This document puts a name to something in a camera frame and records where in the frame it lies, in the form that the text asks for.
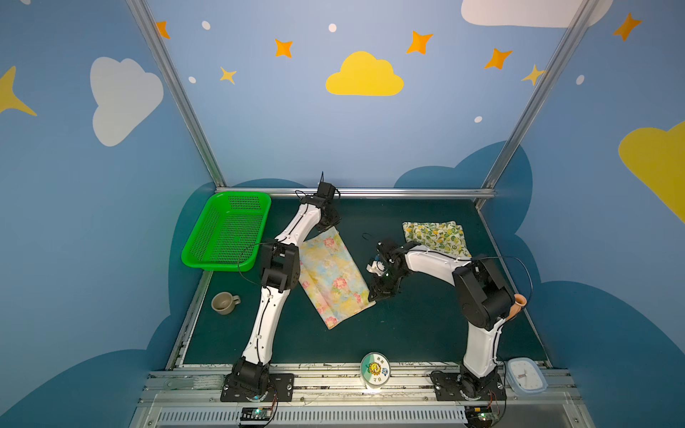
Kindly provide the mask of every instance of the dark green table surface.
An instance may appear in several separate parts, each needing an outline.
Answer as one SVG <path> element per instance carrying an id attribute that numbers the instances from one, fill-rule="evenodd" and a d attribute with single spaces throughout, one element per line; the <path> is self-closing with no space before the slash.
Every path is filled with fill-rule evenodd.
<path id="1" fill-rule="evenodd" d="M 468 200 L 342 199 L 335 201 L 342 220 L 342 240 L 365 278 L 366 263 L 375 255 L 379 238 L 404 242 L 402 222 L 455 220 L 464 227 L 473 255 L 495 255 L 488 234 Z M 263 240 L 276 237 L 295 215 L 299 202 L 274 199 Z M 259 282 L 259 260 L 245 277 Z M 237 294 L 242 303 L 229 315 L 212 310 L 219 292 Z M 197 319 L 185 364 L 232 364 L 240 358 L 259 307 L 260 288 L 238 273 L 215 272 Z M 466 319 L 458 308 L 455 288 L 423 273 L 402 281 L 402 293 L 376 303 L 328 330 L 313 304 L 297 286 L 285 303 L 273 342 L 273 362 L 359 362 L 378 351 L 394 362 L 455 361 L 466 351 Z M 508 323 L 499 343 L 501 359 L 529 357 L 545 360 L 526 317 Z"/>

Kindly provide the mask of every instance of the round container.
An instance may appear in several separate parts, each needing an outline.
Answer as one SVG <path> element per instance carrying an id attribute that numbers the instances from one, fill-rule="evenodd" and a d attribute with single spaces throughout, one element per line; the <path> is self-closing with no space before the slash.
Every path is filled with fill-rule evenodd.
<path id="1" fill-rule="evenodd" d="M 376 390 L 390 379 L 390 362 L 385 355 L 370 352 L 362 360 L 360 376 L 367 388 Z"/>

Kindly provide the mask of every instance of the pink flower print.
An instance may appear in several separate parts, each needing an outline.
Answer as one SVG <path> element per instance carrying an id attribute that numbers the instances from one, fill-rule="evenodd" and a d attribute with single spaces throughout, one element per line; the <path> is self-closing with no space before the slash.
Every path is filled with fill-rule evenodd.
<path id="1" fill-rule="evenodd" d="M 325 323 L 326 327 L 331 329 L 338 324 L 338 320 L 336 320 L 333 316 L 329 316 L 328 318 L 326 318 Z"/>
<path id="2" fill-rule="evenodd" d="M 338 290 L 344 290 L 347 288 L 347 281 L 345 278 L 335 278 L 333 280 L 333 287 L 337 288 Z"/>

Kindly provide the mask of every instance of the lemon print cloth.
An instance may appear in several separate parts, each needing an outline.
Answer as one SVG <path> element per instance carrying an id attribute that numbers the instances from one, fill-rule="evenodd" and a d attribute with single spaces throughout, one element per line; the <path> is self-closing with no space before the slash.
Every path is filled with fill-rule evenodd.
<path id="1" fill-rule="evenodd" d="M 300 283 L 329 330 L 375 304 L 335 227 L 303 242 L 299 250 Z"/>
<path id="2" fill-rule="evenodd" d="M 430 249 L 457 257 L 471 257 L 466 249 L 464 230 L 455 221 L 447 223 L 402 223 L 404 238 Z"/>

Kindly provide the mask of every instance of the blue wall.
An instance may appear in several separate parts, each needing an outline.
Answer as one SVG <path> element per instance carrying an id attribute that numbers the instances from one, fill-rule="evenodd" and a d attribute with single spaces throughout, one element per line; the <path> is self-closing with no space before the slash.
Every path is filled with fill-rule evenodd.
<path id="1" fill-rule="evenodd" d="M 522 79 L 534 64 L 544 70 L 564 32 L 515 26 L 535 8 L 529 1 L 504 26 L 470 23 L 450 0 L 149 4 L 166 22 L 162 40 L 229 185 L 315 186 L 323 170 L 341 187 L 480 187 L 469 172 L 447 169 L 509 136 L 533 91 Z M 433 34 L 425 55 L 407 53 L 414 31 Z M 275 56 L 275 39 L 292 41 L 291 58 Z M 512 53 L 502 69 L 485 68 L 495 48 Z M 327 78 L 356 51 L 388 60 L 402 91 L 328 92 Z M 235 84 L 220 80 L 222 67 L 236 72 Z M 488 152 L 473 173 L 486 174 L 496 157 Z"/>
<path id="2" fill-rule="evenodd" d="M 180 252 L 213 185 L 166 87 L 120 144 L 95 135 L 97 58 L 160 75 L 124 0 L 2 1 L 0 53 L 37 114 L 0 90 L 0 427 L 124 427 L 197 287 Z"/>
<path id="3" fill-rule="evenodd" d="M 624 41 L 613 33 L 629 13 L 642 23 Z M 619 157 L 635 129 L 685 121 L 685 58 L 669 54 L 682 50 L 684 14 L 675 0 L 615 1 L 483 209 L 502 253 L 532 268 L 531 317 L 552 363 L 571 369 L 598 428 L 654 425 L 649 407 L 630 403 L 685 383 L 685 224 Z M 525 273 L 508 266 L 526 294 Z M 659 404 L 681 408 L 669 395 Z"/>

